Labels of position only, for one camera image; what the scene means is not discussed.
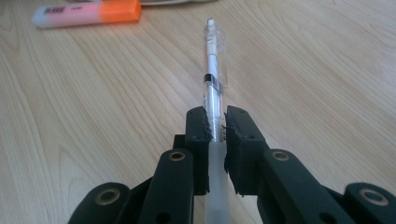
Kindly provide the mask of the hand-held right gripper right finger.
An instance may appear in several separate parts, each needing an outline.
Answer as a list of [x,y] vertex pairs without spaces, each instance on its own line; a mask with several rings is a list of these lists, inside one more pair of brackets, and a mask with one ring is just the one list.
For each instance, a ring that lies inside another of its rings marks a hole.
[[235,192],[255,195],[263,224],[353,224],[292,153],[271,149],[249,113],[228,106],[225,168]]

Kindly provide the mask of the white clear pen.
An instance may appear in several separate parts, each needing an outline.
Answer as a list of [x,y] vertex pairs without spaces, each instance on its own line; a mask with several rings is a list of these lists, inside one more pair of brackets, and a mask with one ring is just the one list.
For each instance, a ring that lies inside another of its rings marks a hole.
[[222,31],[214,19],[205,27],[205,95],[204,108],[212,138],[208,148],[209,192],[205,196],[205,224],[231,224],[228,176],[224,170],[226,142],[223,130],[222,94],[224,73],[221,54],[224,51]]

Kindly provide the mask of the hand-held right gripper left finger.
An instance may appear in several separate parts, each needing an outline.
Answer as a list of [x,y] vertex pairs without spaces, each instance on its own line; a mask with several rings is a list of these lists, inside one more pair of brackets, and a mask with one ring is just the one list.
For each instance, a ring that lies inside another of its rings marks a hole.
[[203,107],[187,112],[183,134],[158,162],[137,224],[192,224],[194,197],[208,192],[209,124]]

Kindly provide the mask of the orange highlighter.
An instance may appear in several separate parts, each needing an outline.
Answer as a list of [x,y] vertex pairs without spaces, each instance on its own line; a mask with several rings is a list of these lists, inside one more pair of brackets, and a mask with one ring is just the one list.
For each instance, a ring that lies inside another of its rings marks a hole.
[[139,0],[109,0],[39,7],[32,23],[39,28],[138,21]]

